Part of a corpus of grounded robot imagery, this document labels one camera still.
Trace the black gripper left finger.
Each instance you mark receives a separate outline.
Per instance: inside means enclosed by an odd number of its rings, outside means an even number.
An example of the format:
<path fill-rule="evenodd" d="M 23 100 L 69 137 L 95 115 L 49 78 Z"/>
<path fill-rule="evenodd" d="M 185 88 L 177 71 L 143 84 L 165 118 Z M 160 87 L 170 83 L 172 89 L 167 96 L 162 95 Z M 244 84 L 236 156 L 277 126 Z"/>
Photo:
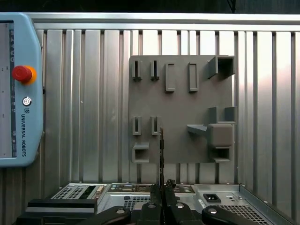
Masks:
<path fill-rule="evenodd" d="M 121 206 L 113 206 L 88 219 L 80 225 L 161 225 L 162 196 L 159 185 L 151 185 L 150 201 L 143 204 L 140 210 L 130 211 Z"/>

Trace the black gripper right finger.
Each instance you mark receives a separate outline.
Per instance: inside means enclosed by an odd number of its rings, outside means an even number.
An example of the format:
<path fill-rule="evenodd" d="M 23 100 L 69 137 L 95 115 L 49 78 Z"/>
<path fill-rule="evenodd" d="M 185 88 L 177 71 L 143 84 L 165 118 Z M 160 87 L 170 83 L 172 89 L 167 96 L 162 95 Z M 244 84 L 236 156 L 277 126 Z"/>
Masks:
<path fill-rule="evenodd" d="M 258 225 L 263 222 L 258 214 L 210 205 L 202 209 L 201 213 L 192 210 L 187 204 L 176 199 L 172 180 L 164 188 L 164 214 L 167 225 Z"/>

